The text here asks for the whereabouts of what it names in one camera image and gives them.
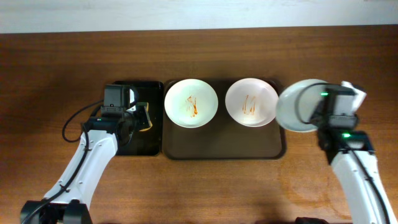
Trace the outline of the white plate with sauce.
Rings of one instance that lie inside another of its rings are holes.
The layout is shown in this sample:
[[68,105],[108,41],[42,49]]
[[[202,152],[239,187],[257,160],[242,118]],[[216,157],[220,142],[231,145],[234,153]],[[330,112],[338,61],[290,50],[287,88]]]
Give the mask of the white plate with sauce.
[[167,90],[164,108],[169,119],[183,128],[199,128],[209,123],[218,110],[214,88],[199,79],[184,79]]

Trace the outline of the black water tray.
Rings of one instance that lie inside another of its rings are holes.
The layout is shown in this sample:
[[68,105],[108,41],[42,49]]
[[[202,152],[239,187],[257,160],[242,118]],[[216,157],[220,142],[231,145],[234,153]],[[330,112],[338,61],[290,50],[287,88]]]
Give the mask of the black water tray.
[[[148,102],[152,127],[135,132],[125,146],[118,146],[118,156],[155,156],[162,147],[164,86],[158,81],[116,81],[112,85],[132,85],[138,92],[138,102]],[[136,112],[136,104],[126,110]]]

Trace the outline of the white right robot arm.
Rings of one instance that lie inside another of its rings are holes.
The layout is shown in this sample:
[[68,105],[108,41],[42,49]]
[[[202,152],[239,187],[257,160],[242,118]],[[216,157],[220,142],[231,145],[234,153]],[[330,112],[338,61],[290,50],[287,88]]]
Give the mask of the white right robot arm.
[[332,126],[331,113],[319,103],[311,123],[318,145],[343,189],[353,223],[397,223],[381,182],[375,150],[364,131]]

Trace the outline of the pink-rimmed plate with sauce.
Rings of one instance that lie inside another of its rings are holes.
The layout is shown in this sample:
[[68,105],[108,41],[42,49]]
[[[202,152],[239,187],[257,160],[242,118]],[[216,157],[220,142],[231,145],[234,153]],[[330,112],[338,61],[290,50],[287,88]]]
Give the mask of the pink-rimmed plate with sauce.
[[278,93],[268,82],[258,78],[243,78],[228,88],[225,106],[237,123],[256,128],[274,120],[278,100]]

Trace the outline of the pale blue plate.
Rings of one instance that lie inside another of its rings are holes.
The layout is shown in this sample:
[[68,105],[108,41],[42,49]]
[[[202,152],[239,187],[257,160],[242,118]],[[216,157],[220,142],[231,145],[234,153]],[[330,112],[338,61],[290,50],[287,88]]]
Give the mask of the pale blue plate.
[[[276,120],[284,129],[308,133],[317,130],[312,124],[303,124],[295,113],[295,102],[299,93],[305,88],[315,83],[326,83],[324,80],[307,79],[296,82],[288,86],[279,96],[276,106]],[[324,85],[316,85],[308,88],[300,97],[298,103],[298,112],[303,121],[309,122],[318,103],[323,99],[321,92],[324,91]]]

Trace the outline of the brown serving tray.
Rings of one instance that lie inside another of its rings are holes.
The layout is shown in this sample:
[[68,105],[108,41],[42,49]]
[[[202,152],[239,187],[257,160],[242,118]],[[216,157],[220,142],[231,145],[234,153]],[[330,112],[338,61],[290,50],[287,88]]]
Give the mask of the brown serving tray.
[[173,160],[280,159],[287,150],[285,130],[276,120],[258,128],[237,123],[225,95],[238,78],[206,78],[219,99],[215,117],[199,128],[183,128],[163,115],[162,152]]

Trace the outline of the green and yellow sponge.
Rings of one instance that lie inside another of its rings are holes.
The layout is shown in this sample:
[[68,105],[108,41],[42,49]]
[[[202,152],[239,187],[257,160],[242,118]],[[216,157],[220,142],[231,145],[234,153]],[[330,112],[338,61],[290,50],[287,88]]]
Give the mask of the green and yellow sponge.
[[137,126],[136,129],[140,132],[149,130],[152,127],[152,122],[149,116],[148,102],[138,102],[136,104]]

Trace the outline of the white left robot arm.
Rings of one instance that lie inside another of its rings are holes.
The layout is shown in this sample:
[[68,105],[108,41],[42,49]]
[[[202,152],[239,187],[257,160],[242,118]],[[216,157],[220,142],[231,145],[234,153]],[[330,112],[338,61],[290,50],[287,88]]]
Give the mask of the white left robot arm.
[[79,146],[57,183],[42,200],[28,200],[21,223],[92,223],[90,203],[96,186],[118,149],[132,134],[151,128],[146,109],[127,110],[117,117],[92,116],[82,125]]

